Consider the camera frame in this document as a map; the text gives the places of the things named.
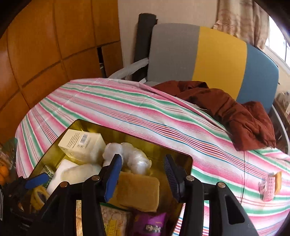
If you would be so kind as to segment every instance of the white sponge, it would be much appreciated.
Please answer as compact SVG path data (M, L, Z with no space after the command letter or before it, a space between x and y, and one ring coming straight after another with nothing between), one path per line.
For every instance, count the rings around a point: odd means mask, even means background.
M63 181L61 178L62 172L75 166L78 166L78 164L75 164L67 159L63 159L61 161L60 165L58 166L58 169L56 170L51 182L49 183L46 189L49 195L51 195L53 191L57 188L57 186Z
M77 184L86 181L93 175L98 175L101 166L98 164L85 164L67 169L62 172L62 181L67 181L70 184Z

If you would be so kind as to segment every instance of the brown sponge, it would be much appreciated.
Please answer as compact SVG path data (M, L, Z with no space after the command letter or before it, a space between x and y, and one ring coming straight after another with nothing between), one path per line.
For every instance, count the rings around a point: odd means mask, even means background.
M143 212L156 212L159 180L155 177L120 172L117 200L120 205Z

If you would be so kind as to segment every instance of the plastic wrap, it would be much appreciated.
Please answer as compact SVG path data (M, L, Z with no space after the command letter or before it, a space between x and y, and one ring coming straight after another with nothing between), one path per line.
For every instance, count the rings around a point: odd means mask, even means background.
M111 163L115 154L119 154L122 157L122 165L123 165L124 158L122 145L119 143L108 143L103 153L104 158L103 166L108 166Z
M151 167L152 162L147 158L144 152L133 147L130 143L121 143L123 147L123 155L126 164L134 174L146 174Z

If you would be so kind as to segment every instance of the window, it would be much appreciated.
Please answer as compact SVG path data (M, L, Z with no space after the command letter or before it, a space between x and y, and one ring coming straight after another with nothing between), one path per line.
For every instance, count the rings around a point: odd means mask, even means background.
M266 40L266 46L270 48L290 67L290 47L286 42L281 30L270 17L270 34Z

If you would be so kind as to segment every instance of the curtain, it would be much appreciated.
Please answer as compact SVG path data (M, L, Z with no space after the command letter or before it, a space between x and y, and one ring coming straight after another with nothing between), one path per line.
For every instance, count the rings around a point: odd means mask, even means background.
M253 0L219 0L213 29L264 49L269 35L269 15Z

